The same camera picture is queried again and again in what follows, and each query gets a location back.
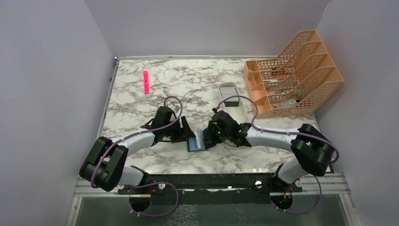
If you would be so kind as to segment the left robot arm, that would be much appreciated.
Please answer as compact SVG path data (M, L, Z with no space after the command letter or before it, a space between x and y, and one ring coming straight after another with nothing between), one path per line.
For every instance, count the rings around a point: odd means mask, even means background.
M143 193L148 187L145 172L135 166L127 167L126 159L165 137L176 143L189 141L195 134L185 117L178 118L174 110L161 106L155 117L133 134L115 140L99 137L84 160L79 176L107 192L117 186L130 185L134 192Z

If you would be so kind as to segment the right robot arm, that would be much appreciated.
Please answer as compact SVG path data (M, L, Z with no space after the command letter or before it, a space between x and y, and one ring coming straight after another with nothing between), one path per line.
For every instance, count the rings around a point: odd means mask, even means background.
M237 147L266 146L291 151L295 159L281 164L271 179L272 187L284 191L308 174L322 177L334 153L332 144L312 125L298 129L263 129L252 123L237 123L227 112L215 113L203 138L207 144L230 141Z

